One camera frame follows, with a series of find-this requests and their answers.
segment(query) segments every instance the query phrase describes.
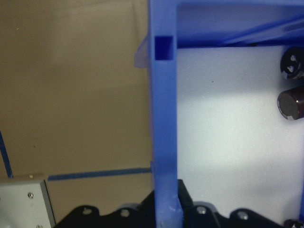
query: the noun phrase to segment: square hole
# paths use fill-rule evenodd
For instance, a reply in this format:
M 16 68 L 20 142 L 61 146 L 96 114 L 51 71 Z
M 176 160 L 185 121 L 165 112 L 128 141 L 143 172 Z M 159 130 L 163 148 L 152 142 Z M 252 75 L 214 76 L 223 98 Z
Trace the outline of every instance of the square hole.
M 173 59 L 173 37 L 155 37 L 155 60 Z

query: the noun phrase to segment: blue vertical post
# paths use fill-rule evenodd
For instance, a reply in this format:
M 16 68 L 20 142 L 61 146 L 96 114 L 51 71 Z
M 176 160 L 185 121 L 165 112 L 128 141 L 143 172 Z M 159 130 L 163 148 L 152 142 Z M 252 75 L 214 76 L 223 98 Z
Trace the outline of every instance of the blue vertical post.
M 177 182 L 176 1 L 150 0 L 148 56 L 157 228 L 181 228 Z

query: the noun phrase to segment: capacitor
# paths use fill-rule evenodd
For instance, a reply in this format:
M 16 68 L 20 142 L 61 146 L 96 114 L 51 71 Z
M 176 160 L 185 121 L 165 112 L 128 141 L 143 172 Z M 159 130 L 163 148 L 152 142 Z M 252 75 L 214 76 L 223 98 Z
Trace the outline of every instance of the capacitor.
M 304 117 L 304 86 L 286 90 L 277 98 L 277 106 L 287 120 Z
M 304 48 L 289 48 L 282 56 L 280 67 L 286 79 L 304 78 Z

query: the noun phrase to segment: screw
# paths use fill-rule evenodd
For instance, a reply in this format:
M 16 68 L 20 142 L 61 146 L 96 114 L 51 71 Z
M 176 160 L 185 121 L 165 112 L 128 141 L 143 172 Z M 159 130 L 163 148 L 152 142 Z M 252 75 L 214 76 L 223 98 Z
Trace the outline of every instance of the screw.
M 295 55 L 290 56 L 290 60 L 296 62 L 296 56 Z
M 287 67 L 287 69 L 288 69 L 291 73 L 295 70 L 295 68 L 294 68 L 293 66 L 289 66 L 289 67 Z
M 127 209 L 122 209 L 122 210 L 120 211 L 120 216 L 121 216 L 121 217 L 127 218 L 127 217 L 129 217 L 129 215 L 130 215 L 130 212 L 129 212 L 129 210 L 127 210 Z
M 29 192 L 29 193 L 28 193 L 28 197 L 29 197 L 30 199 L 33 199 L 33 198 L 34 198 L 34 193 L 33 193 L 33 192 Z
M 248 220 L 248 214 L 244 211 L 239 211 L 237 213 L 237 216 L 241 219 L 241 220 Z
M 198 207 L 196 208 L 196 211 L 197 211 L 199 214 L 204 215 L 204 214 L 206 214 L 207 209 L 206 209 L 205 207 L 198 206 Z
M 84 208 L 84 210 L 82 211 L 83 215 L 89 215 L 92 213 L 92 210 L 90 208 Z

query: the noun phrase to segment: blue plastic frame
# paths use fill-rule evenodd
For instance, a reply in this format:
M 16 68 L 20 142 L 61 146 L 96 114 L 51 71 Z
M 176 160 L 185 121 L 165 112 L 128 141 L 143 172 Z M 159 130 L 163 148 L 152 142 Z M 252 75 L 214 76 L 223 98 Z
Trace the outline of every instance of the blue plastic frame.
M 304 0 L 150 0 L 148 35 L 135 54 L 135 65 L 149 71 L 158 228 L 182 227 L 177 48 L 296 45 L 303 40 Z

